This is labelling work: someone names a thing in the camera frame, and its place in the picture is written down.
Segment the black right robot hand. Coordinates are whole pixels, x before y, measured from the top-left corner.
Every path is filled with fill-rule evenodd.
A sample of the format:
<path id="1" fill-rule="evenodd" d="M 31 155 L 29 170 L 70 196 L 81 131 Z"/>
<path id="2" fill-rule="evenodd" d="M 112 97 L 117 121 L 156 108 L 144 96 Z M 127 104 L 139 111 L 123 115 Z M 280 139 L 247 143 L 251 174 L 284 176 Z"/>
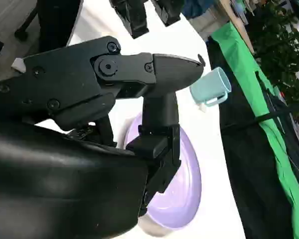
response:
<path id="1" fill-rule="evenodd" d="M 0 239 L 119 236 L 181 166 L 176 92 L 205 61 L 67 46 L 80 5 L 39 0 L 40 52 L 0 81 Z"/>

